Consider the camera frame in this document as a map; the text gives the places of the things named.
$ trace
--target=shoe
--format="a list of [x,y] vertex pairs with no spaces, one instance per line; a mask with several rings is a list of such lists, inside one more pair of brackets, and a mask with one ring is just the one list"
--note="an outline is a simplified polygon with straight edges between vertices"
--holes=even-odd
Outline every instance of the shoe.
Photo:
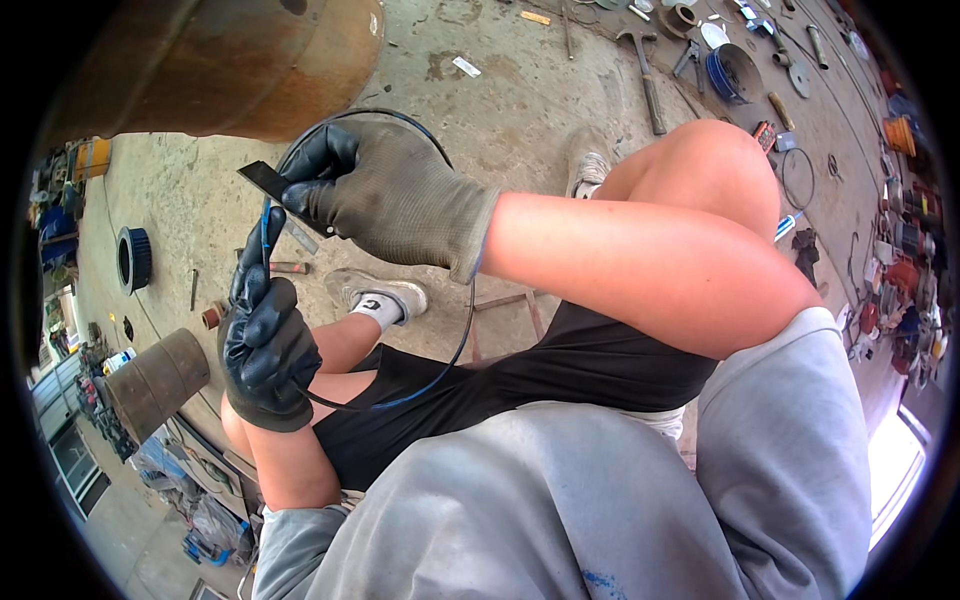
[[326,292],[335,302],[353,310],[366,293],[383,294],[396,300],[403,311],[397,325],[406,325],[426,312],[426,287],[413,279],[379,279],[359,269],[337,269],[324,277]]
[[607,141],[593,126],[583,127],[573,134],[566,159],[570,169],[566,196],[581,200],[588,199],[600,187],[612,164]]

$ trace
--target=hand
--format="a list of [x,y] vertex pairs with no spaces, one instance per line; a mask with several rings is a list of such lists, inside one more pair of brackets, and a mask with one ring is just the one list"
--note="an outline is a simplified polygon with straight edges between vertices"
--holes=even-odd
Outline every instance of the hand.
[[420,133],[341,119],[280,174],[294,182],[283,205],[317,232],[395,264],[444,267],[458,283],[476,275],[499,191],[455,173]]
[[[276,244],[286,213],[270,210],[267,239]],[[297,431],[310,422],[306,389],[322,360],[310,329],[297,310],[297,289],[289,279],[267,279],[261,225],[247,236],[230,285],[232,307],[220,323],[217,345],[227,373],[227,400],[246,422],[272,431]]]

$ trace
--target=metal disc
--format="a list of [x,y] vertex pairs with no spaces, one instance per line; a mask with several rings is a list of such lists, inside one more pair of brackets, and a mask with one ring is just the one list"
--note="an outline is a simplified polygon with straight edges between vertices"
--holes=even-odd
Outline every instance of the metal disc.
[[794,60],[793,65],[787,73],[790,76],[790,83],[797,90],[801,98],[810,97],[810,72],[806,68],[806,63],[800,60]]
[[596,4],[608,11],[619,11],[620,9],[626,9],[630,2],[631,0],[597,0]]

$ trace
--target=metal frame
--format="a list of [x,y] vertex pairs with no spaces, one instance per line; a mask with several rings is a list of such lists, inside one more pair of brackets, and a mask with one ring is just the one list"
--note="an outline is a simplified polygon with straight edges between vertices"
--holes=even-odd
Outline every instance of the metal frame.
[[[530,311],[530,319],[534,323],[534,333],[537,335],[537,341],[539,342],[543,339],[546,330],[543,328],[543,318],[540,315],[540,308],[537,306],[537,296],[542,296],[545,293],[546,292],[542,290],[527,289],[522,292],[513,291],[501,294],[486,294],[480,297],[478,299],[479,301],[473,303],[473,310],[479,312],[481,310],[487,310],[488,308],[503,306],[504,304],[526,301],[527,309]],[[510,354],[503,354],[502,356],[495,356],[494,358],[484,358],[482,356],[480,353],[480,344],[477,342],[476,319],[470,323],[468,344],[470,347],[470,359],[472,361],[464,365],[464,367],[468,369],[484,369],[496,361],[510,356]]]

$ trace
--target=orange container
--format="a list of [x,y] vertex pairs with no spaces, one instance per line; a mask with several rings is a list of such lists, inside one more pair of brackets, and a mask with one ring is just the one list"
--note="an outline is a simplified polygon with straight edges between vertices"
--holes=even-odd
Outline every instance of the orange container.
[[110,166],[110,140],[94,139],[77,147],[77,162],[73,165],[73,181],[88,180],[107,174]]
[[893,150],[908,156],[917,155],[917,147],[913,144],[913,133],[906,117],[883,119],[883,131],[887,134],[887,144]]

